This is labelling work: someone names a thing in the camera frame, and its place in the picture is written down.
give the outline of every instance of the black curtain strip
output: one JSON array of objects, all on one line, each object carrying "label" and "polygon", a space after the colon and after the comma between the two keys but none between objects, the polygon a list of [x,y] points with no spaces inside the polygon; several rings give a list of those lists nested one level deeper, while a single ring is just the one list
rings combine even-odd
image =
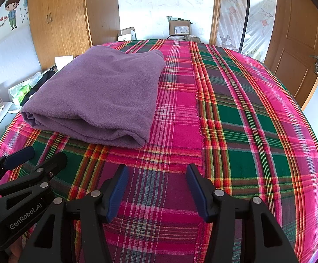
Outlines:
[{"label": "black curtain strip", "polygon": [[242,53],[242,48],[243,48],[243,44],[244,44],[244,37],[246,35],[246,31],[247,31],[247,24],[248,24],[248,18],[249,18],[249,9],[250,9],[250,0],[247,0],[247,10],[246,10],[246,18],[244,19],[244,27],[243,27],[243,33],[242,33],[242,39],[241,39],[241,43],[239,45],[239,53]]}]

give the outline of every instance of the blue gripper pad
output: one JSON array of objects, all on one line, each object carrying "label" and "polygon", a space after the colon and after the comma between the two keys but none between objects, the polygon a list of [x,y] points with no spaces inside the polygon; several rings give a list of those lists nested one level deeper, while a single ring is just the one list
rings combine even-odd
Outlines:
[{"label": "blue gripper pad", "polygon": [[198,210],[198,214],[200,215],[200,217],[203,218],[205,222],[207,222],[209,219],[207,200],[204,195],[203,189],[200,186],[197,176],[195,175],[195,172],[193,171],[193,168],[191,165],[192,164],[188,165],[186,170],[186,179],[187,179],[188,187],[189,187],[189,190],[191,191],[193,200],[195,201],[195,206]]},{"label": "blue gripper pad", "polygon": [[32,146],[27,146],[11,155],[8,155],[3,166],[6,170],[13,170],[26,161],[32,159],[34,156],[34,148]]},{"label": "blue gripper pad", "polygon": [[110,223],[118,214],[120,203],[123,198],[123,194],[125,193],[127,182],[129,181],[129,169],[127,166],[124,165],[123,167],[119,167],[113,178],[116,177],[118,177],[118,181],[110,194],[109,209],[106,214],[108,223]]}]

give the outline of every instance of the wooden wardrobe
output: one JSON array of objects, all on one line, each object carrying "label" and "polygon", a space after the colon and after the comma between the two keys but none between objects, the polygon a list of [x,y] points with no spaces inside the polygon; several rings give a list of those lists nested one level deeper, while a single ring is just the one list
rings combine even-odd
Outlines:
[{"label": "wooden wardrobe", "polygon": [[56,56],[84,53],[117,40],[118,0],[29,0],[30,30],[44,70]]}]

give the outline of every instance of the human hand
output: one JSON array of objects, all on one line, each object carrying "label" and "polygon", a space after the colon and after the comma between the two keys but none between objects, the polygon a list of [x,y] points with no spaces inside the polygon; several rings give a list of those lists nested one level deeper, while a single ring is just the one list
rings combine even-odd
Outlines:
[{"label": "human hand", "polygon": [[21,237],[19,237],[10,247],[12,254],[9,256],[9,263],[18,263],[19,257],[23,250],[23,243]]}]

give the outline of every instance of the plaid fabric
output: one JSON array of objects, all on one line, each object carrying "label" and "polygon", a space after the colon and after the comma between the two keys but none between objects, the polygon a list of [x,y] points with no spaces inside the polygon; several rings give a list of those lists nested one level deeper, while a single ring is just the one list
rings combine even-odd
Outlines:
[{"label": "plaid fabric", "polygon": [[[318,143],[294,99],[259,62],[194,42],[109,43],[126,53],[153,49],[166,62],[149,143],[141,149],[88,144],[30,128],[18,114],[0,141],[0,156],[32,145],[36,165],[54,153],[68,165],[51,182],[57,196],[83,197],[130,169],[118,216],[105,225],[114,262],[203,262],[211,225],[198,216],[185,171],[195,163],[215,186],[235,197],[259,195],[301,262],[318,257]],[[24,166],[2,182],[26,175]],[[241,224],[234,259],[238,262]],[[83,261],[80,223],[77,259]]]}]

